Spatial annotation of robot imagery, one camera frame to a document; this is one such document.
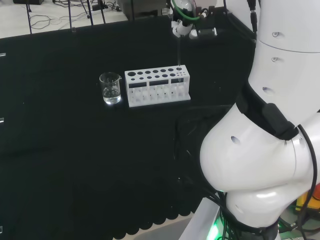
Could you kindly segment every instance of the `green cable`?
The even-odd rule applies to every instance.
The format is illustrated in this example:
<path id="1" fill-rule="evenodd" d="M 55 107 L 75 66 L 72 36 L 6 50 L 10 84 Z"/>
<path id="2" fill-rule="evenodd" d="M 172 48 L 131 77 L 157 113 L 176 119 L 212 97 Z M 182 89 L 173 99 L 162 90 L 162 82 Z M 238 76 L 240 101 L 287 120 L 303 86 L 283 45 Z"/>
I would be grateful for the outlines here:
<path id="1" fill-rule="evenodd" d="M 180 8 L 177 7 L 175 0 L 172 0 L 172 3 L 173 3 L 173 5 L 174 5 L 174 8 L 176 9 L 176 11 L 177 11 L 183 18 L 188 19 L 188 20 L 191 20 L 191 21 L 197 21 L 198 19 L 200 19 L 199 16 L 197 16 L 197 17 L 190 17 L 190 16 L 185 15 L 185 14 L 180 10 Z"/>

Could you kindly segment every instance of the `green light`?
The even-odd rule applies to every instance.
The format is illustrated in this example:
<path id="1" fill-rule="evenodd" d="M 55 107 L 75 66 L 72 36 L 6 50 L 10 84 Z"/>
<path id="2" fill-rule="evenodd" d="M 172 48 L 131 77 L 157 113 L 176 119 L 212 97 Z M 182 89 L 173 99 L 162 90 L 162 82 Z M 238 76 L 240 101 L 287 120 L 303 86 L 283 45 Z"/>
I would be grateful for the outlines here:
<path id="1" fill-rule="evenodd" d="M 206 240 L 216 240 L 218 238 L 219 235 L 219 230 L 217 227 L 217 224 L 213 224 L 210 228 L 209 234 L 206 237 Z"/>

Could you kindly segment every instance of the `yellow object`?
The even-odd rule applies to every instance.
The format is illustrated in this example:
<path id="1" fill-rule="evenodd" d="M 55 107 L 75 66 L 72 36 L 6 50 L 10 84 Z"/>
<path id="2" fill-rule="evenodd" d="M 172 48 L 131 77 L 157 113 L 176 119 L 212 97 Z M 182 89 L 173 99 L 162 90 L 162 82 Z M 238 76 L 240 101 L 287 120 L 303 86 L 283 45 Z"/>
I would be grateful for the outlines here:
<path id="1" fill-rule="evenodd" d="M 308 193 L 306 192 L 301 197 L 299 197 L 296 201 L 296 205 L 302 207 L 307 199 L 307 195 L 308 195 Z M 309 209 L 320 209 L 320 200 L 316 200 L 312 197 L 309 204 L 308 204 L 308 208 Z"/>

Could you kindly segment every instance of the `white floor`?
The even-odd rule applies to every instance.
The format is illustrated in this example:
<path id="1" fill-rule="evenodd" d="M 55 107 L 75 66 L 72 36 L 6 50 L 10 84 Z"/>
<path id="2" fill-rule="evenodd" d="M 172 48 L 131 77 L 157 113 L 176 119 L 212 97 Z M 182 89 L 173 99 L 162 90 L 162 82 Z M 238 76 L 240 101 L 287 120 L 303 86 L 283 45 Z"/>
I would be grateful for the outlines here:
<path id="1" fill-rule="evenodd" d="M 81 2 L 73 1 L 71 3 L 80 4 Z M 32 11 L 30 16 L 34 16 L 31 18 L 31 24 L 34 24 L 38 21 L 48 20 L 46 16 L 52 19 L 49 25 L 49 21 L 44 21 L 38 22 L 36 25 L 32 26 L 32 33 L 49 32 L 70 28 L 69 11 L 67 7 L 58 6 L 54 4 L 52 0 L 44 0 L 41 5 L 30 5 L 30 7 Z M 72 17 L 73 27 L 78 28 L 91 25 L 90 19 L 87 18 L 85 10 L 82 6 L 72 6 L 71 16 L 76 16 Z M 122 12 L 117 12 L 115 10 L 111 10 L 110 8 L 104 10 L 104 17 L 106 23 L 128 20 Z M 92 12 L 92 19 L 94 25 L 104 23 L 100 10 Z M 30 34 L 30 30 L 26 5 L 14 4 L 13 0 L 0 0 L 0 39 L 27 34 Z"/>

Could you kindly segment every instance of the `glass beaker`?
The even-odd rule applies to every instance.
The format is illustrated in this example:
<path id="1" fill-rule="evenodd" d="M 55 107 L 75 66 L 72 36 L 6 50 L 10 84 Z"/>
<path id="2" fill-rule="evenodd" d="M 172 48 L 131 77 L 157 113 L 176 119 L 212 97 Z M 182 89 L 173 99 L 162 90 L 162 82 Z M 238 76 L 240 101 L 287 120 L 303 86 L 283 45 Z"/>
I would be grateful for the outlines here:
<path id="1" fill-rule="evenodd" d="M 122 79 L 121 76 L 115 72 L 105 72 L 101 74 L 99 79 L 102 96 L 105 103 L 112 105 L 120 102 L 120 80 Z"/>

